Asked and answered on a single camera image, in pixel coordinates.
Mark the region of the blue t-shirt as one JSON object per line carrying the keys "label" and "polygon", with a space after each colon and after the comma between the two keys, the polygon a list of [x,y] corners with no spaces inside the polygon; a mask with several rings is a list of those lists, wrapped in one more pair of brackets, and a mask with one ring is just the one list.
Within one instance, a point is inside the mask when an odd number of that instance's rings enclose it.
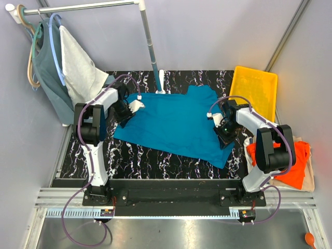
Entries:
{"label": "blue t-shirt", "polygon": [[118,126],[114,138],[179,156],[202,159],[223,169],[234,145],[222,149],[209,109],[217,93],[209,86],[189,86],[186,94],[142,93],[144,109],[136,112],[124,128]]}

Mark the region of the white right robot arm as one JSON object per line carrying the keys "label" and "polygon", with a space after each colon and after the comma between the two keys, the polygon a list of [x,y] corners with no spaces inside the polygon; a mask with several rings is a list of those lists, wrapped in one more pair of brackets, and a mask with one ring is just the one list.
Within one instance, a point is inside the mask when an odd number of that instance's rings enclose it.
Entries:
{"label": "white right robot arm", "polygon": [[241,127],[256,136],[256,165],[243,178],[240,190],[236,192],[236,201],[240,205],[248,205],[254,200],[254,193],[272,178],[291,169],[296,162],[292,129],[288,125],[278,125],[258,114],[250,103],[237,104],[235,100],[227,100],[221,113],[206,114],[213,120],[214,128],[221,149],[226,148],[236,138]]}

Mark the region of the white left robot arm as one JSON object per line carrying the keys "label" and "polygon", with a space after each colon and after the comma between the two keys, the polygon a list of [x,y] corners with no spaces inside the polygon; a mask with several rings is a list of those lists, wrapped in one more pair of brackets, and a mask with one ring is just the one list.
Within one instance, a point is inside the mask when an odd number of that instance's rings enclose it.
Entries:
{"label": "white left robot arm", "polygon": [[88,166],[88,182],[93,187],[103,187],[108,182],[104,164],[103,142],[107,133],[107,118],[113,116],[123,128],[134,117],[127,101],[129,89],[116,82],[103,88],[103,95],[96,101],[77,103],[74,107],[74,136],[80,141]]}

